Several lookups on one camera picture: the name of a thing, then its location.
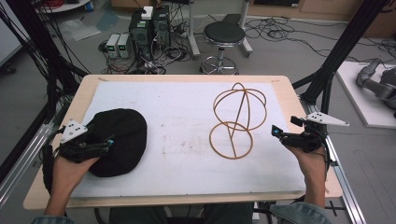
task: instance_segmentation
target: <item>sleeve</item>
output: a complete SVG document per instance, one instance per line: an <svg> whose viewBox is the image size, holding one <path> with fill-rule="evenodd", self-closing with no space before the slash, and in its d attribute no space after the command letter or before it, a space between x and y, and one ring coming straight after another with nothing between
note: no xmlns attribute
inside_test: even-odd
<svg viewBox="0 0 396 224"><path fill-rule="evenodd" d="M32 224L74 224L74 221L68 217L42 216L35 218Z"/></svg>
<svg viewBox="0 0 396 224"><path fill-rule="evenodd" d="M278 223L282 224L331 224L324 209L312 203L272 205L270 211L276 216Z"/></svg>

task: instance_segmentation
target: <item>copper wire frame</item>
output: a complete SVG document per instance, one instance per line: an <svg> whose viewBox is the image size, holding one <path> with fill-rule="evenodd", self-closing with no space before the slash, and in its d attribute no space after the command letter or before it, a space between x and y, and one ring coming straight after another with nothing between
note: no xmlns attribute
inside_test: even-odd
<svg viewBox="0 0 396 224"><path fill-rule="evenodd" d="M243 93L243 97L241 99L241 103L239 105L239 109L238 109L238 113L236 115L235 121L223 121L219 117L218 113L216 112L216 109L217 109L219 103L221 101L223 101L225 98L227 98L228 96L230 96L232 94L235 94L235 93L238 93L238 92L242 92ZM259 96L257 96L255 93L253 93L253 92L258 93L262 97L263 100ZM250 126L250 115L251 115L250 101L249 101L249 98L248 98L249 95L254 96L257 100L259 100L262 103L262 107L264 108L264 118L263 118L262 122L260 122L258 125L256 125L255 127L252 127L252 128L249 128L249 126ZM241 110L242 110L242 106L244 105L245 99L247 100L247 111L248 111L248 113L247 113L247 126L246 127L244 125L238 123L238 120L239 120L240 114L241 114ZM237 82L237 83L233 84L233 87L230 90L224 91L224 92L220 93L216 97L216 99L215 99L215 101L213 103L213 111L215 113L216 118L220 121L220 123L217 124L215 127L213 127L213 129L210 131L210 134L209 134L210 146L212 146L213 150L216 153L218 153L221 157L226 158L226 159L237 160L237 159L241 159L241 158L245 157L248 153L250 153L251 149L253 149L253 137L252 137L250 131L258 129L260 126L262 126L264 124L264 122L267 119L267 108L266 108L266 97L265 97L265 95L261 91L257 91L257 90L254 90L254 89L246 89L243 84ZM220 125L224 125L224 126L227 127L228 134L229 134L230 141L231 141L231 146L233 147L233 157L224 155L223 153L220 153L215 148L215 146L213 144L212 134L215 131L215 129L218 128ZM237 155L236 148L235 148L235 145L233 143L233 135L234 135L235 131L246 132L248 134L249 138L250 138L250 147L247 150L247 152L245 154L241 155L241 156Z"/></svg>

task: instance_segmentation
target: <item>round stool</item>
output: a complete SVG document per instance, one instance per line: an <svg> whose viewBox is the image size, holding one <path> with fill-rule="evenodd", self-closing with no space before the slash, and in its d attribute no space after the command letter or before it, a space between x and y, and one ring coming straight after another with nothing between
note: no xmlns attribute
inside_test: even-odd
<svg viewBox="0 0 396 224"><path fill-rule="evenodd" d="M232 48L242 44L245 39L244 30L238 25L216 21L208 24L204 29L207 42L219 47L218 56L210 56L201 63L200 71L208 75L229 74L238 75L235 62L224 57L224 48Z"/></svg>

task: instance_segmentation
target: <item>black cap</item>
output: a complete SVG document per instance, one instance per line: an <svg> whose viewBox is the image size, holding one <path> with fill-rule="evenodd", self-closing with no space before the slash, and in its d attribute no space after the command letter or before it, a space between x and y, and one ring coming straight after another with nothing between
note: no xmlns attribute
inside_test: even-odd
<svg viewBox="0 0 396 224"><path fill-rule="evenodd" d="M124 175L140 162L146 149L147 123L132 109L114 109L97 113L87 126L94 125L87 144L111 139L114 144L90 171L99 177Z"/></svg>

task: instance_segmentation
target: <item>white board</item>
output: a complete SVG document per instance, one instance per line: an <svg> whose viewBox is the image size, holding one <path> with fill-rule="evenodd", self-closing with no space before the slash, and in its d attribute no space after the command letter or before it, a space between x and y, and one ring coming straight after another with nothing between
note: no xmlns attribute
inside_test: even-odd
<svg viewBox="0 0 396 224"><path fill-rule="evenodd" d="M288 129L270 84L245 84L246 88L265 94L268 112L265 123L251 131L254 140L251 152L242 159L228 160L211 148L209 133L219 123L213 112L213 102L233 84L100 83L83 124L100 111L132 108L148 123L148 144L142 160L131 173L110 178L87 174L72 197L295 193L304 190L304 178L297 160L271 135L272 124L285 132ZM235 108L235 102L236 98L222 108L219 106L219 113L232 114L239 106L237 102ZM253 114L261 110L257 102L252 100L251 103ZM261 118L259 112L251 124Z"/></svg>
<svg viewBox="0 0 396 224"><path fill-rule="evenodd" d="M376 98L372 91L360 88L356 84L359 71L366 65L344 62L338 69L337 76L340 77L347 95L367 127L396 129L396 119L393 117L395 110L390 109L382 100ZM384 71L384 66L380 64L371 79L379 82Z"/></svg>

